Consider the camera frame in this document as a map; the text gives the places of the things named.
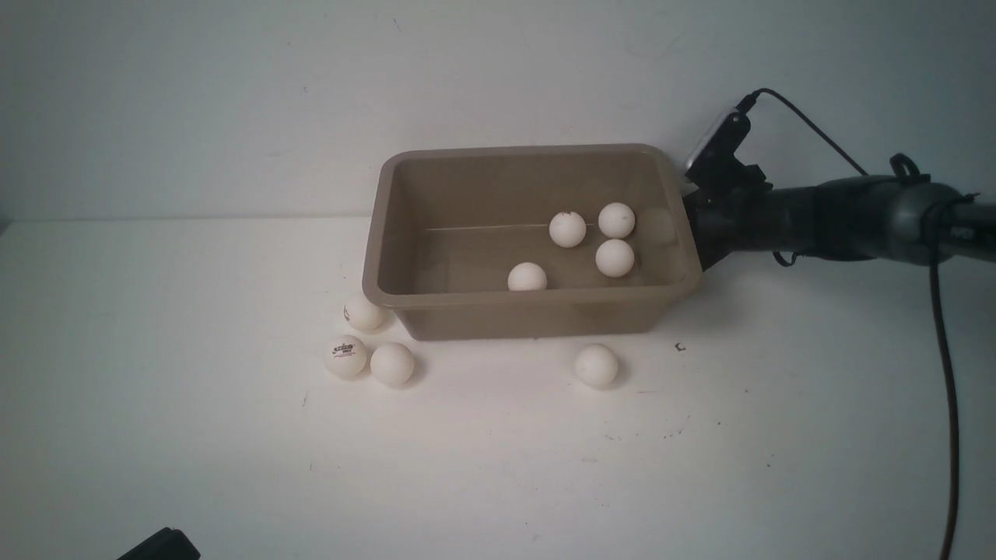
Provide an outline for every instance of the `rectangular bin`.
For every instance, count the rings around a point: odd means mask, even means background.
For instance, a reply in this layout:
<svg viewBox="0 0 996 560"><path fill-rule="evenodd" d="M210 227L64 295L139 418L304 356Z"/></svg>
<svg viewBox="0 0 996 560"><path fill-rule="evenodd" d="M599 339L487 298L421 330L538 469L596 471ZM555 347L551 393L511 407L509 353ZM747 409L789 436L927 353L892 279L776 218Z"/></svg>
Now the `rectangular bin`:
<svg viewBox="0 0 996 560"><path fill-rule="evenodd" d="M623 278L595 265L599 212L636 214ZM565 249L558 212L588 232ZM534 262L548 289L510 292L508 273ZM416 340L638 333L702 277L674 168L643 144L487 147L401 153L384 164L373 205L364 293Z"/></svg>

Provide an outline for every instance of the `power cord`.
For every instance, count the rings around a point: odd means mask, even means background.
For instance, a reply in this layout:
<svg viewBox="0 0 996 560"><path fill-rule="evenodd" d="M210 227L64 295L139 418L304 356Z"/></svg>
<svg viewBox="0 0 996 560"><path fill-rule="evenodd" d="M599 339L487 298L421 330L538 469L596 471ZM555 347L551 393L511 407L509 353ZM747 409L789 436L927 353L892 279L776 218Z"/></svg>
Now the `power cord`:
<svg viewBox="0 0 996 560"><path fill-rule="evenodd" d="M830 145L847 163L851 164L859 174L868 175L863 167L858 165L853 158L851 158L847 152L844 151L837 143L830 139L826 133L820 130L813 121L810 121L809 117L803 114L802 111L792 104L789 100L774 90L768 88L761 88L752 92L750 95L745 97L743 100L737 104L737 110L740 113L746 114L751 110L752 107L757 103L757 99L761 97L761 94L768 94L769 96L775 98L776 100L782 102L785 107L789 108L793 113L795 113L803 123L809 126L814 133L819 135L823 141ZM960 487L959 470L961 463L961 435L958 429L958 396L955 392L954 387L954 367L951 365L951 350L947 344L947 330L944 328L944 312L941 309L940 304L940 272L938 270L938 264L940 263L940 250L938 248L938 239L940 237L940 230L943 226L941 218L944 213L953 206L954 204L971 202L975 197L974 194L969 194L960 198L953 200L948 200L945 202L940 202L935 204L934 207L930 208L924 214L923 222L920 224L921 232L927 241L927 246L930 250L930 261L929 261L929 275L930 275L930 307L933 311L934 329L937 332L937 348L940 351L940 364L941 369L944 373L944 387L947 391L947 421L948 421L948 444L950 448L950 488L948 491L948 501L947 501L947 522L944 526L944 541L941 544L940 549L940 559L948 560L951 556L951 545L954 543L954 528L958 522L958 494ZM782 266L792 266L796 263L796 257L800 256L799 253L792 253L792 260L788 261L781 255L781 253L775 252L775 260Z"/></svg>
<svg viewBox="0 0 996 560"><path fill-rule="evenodd" d="M803 123L806 123L806 125L809 126L809 128L812 129L814 133L816 133L821 139L823 139L824 142L826 142L827 144L829 144L830 147L832 147L835 152L837 152L841 157L843 157L844 161L846 161L847 163L850 163L851 167L853 167L855 169L855 171L858 172L858 174L861 174L861 175L867 175L868 174L868 172L865 171L865 169L863 167L861 167L860 165L858 165L858 162L854 161L854 159L852 157L850 157L848 155L848 153L846 151L844 151L844 149L842 147L840 147L839 145L837 145L837 143L835 141L830 140L830 137L827 136L827 133L824 133L823 131L821 131L820 127L816 126L816 123L810 121L810 118L806 117L803 114L802 111L799 111L798 107L796 107L789 100L785 99L785 96L783 96L782 94L779 94L775 90L769 90L768 88L761 88L760 90L755 90L749 96L745 97L743 100L740 101L740 103L737 104L737 111L739 111L740 113L746 114L748 111L750 111L750 109L752 107L754 107L754 104L757 103L757 98L761 97L761 94L768 94L769 96L771 96L771 97L775 98L776 100L782 102L782 105L784 105L785 107L789 108L789 110L792 111L792 113L795 113L796 116L798 116L800 119L802 119Z"/></svg>

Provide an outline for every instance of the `black object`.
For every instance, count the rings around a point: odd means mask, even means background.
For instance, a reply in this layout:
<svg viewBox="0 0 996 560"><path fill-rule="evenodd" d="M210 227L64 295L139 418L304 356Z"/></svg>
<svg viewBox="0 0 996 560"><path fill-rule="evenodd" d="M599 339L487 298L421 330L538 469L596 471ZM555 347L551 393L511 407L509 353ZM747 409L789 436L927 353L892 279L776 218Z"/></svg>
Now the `black object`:
<svg viewBox="0 0 996 560"><path fill-rule="evenodd" d="M165 527L143 540L118 560L197 560L200 552L183 531Z"/></svg>
<svg viewBox="0 0 996 560"><path fill-rule="evenodd" d="M817 186L773 190L757 165L734 151L750 132L747 112L761 94L785 104L861 175ZM702 269L733 251L772 251L782 266L799 256L835 261L885 258L929 267L930 303L947 392L950 486L940 558L951 554L958 518L960 431L954 369L940 301L939 264L954 255L996 262L996 205L933 182L898 153L893 175L868 175L779 93L760 89L725 113L685 164L699 189L683 202ZM791 252L786 260L781 252Z"/></svg>

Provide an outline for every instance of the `table tennis ball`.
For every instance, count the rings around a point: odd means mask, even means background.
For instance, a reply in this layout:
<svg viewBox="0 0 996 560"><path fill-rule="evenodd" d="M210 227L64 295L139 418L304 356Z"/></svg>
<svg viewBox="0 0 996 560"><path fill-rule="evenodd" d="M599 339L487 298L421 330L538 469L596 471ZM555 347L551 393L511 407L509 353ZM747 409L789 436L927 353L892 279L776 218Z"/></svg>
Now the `table tennis ball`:
<svg viewBox="0 0 996 560"><path fill-rule="evenodd" d="M632 247L621 239L610 239L595 252L595 265L603 274L611 278L625 276L632 269L636 257Z"/></svg>
<svg viewBox="0 0 996 560"><path fill-rule="evenodd" d="M547 289L547 273L540 265L524 262L515 265L508 273L508 289L513 292Z"/></svg>
<svg viewBox="0 0 996 560"><path fill-rule="evenodd" d="M332 339L325 355L325 367L343 379L353 378L367 364L367 346L357 337L342 335Z"/></svg>
<svg viewBox="0 0 996 560"><path fill-rule="evenodd" d="M388 342L373 351L371 372L381 383L398 387L408 381L415 371L415 356L404 344Z"/></svg>
<svg viewBox="0 0 996 560"><path fill-rule="evenodd" d="M386 312L363 294L350 298L343 307L343 316L351 327L361 333L372 333L383 323Z"/></svg>
<svg viewBox="0 0 996 560"><path fill-rule="evenodd" d="M587 230L585 218L578 212L561 212L550 220L550 238L565 249L577 247Z"/></svg>
<svg viewBox="0 0 996 560"><path fill-rule="evenodd" d="M574 373L589 387L608 387L620 370L620 361L612 350L601 345L585 346L574 360Z"/></svg>
<svg viewBox="0 0 996 560"><path fill-rule="evenodd" d="M635 225L636 216L622 202L613 202L599 212L599 229L611 239L626 237Z"/></svg>

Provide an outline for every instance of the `white wall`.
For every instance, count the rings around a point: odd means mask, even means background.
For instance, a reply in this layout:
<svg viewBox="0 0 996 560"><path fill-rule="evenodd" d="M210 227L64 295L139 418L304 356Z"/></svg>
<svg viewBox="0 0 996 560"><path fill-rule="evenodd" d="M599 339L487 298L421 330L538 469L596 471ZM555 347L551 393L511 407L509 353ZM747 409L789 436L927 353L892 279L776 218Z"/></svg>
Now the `white wall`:
<svg viewBox="0 0 996 560"><path fill-rule="evenodd" d="M991 190L985 0L0 0L0 216L367 214L408 149L646 141L756 87L867 167ZM774 102L744 158L848 174Z"/></svg>

